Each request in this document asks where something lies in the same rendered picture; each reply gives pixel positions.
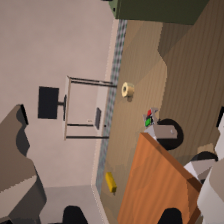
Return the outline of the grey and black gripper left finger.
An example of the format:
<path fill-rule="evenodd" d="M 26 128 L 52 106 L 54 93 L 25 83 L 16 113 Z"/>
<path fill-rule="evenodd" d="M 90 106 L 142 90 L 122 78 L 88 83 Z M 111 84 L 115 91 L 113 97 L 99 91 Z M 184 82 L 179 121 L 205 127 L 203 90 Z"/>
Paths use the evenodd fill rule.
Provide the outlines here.
<path fill-rule="evenodd" d="M 0 123 L 0 224 L 41 224 L 47 197 L 33 161 L 26 157 L 27 125 L 23 104 Z"/>

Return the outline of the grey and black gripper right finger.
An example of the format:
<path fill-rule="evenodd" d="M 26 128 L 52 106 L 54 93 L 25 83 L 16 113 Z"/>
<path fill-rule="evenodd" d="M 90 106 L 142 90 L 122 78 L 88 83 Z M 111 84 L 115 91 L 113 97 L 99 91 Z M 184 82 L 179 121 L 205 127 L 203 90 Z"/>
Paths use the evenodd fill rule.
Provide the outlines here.
<path fill-rule="evenodd" d="M 216 127 L 221 135 L 215 151 L 215 162 L 201 188 L 197 206 L 203 218 L 202 224 L 224 224 L 224 107 L 221 107 Z M 223 158 L 223 159 L 222 159 Z M 220 160 L 221 159 L 221 160 Z"/>

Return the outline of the beige roll of masking tape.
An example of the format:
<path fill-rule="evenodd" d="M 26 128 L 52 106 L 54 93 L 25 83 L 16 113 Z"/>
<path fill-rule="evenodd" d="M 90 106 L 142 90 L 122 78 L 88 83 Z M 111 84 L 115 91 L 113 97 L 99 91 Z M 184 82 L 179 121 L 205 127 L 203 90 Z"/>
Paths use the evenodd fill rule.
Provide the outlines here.
<path fill-rule="evenodd" d="M 124 83 L 122 87 L 123 97 L 132 97 L 133 94 L 134 94 L 134 85 L 132 83 Z"/>

